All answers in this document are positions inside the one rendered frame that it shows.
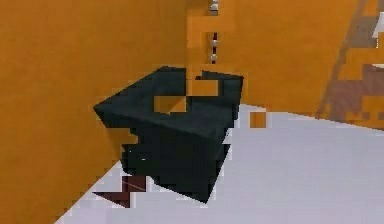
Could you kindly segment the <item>black square bin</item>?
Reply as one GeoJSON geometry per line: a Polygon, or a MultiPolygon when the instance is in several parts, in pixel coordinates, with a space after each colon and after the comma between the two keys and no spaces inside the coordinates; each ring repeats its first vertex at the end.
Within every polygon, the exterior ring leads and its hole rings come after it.
{"type": "Polygon", "coordinates": [[[125,144],[123,170],[208,201],[230,148],[224,142],[238,118],[243,78],[204,71],[198,81],[216,81],[216,96],[188,96],[184,112],[160,113],[157,96],[186,96],[186,70],[163,66],[94,106],[107,128],[128,128],[138,137],[125,144]]]}

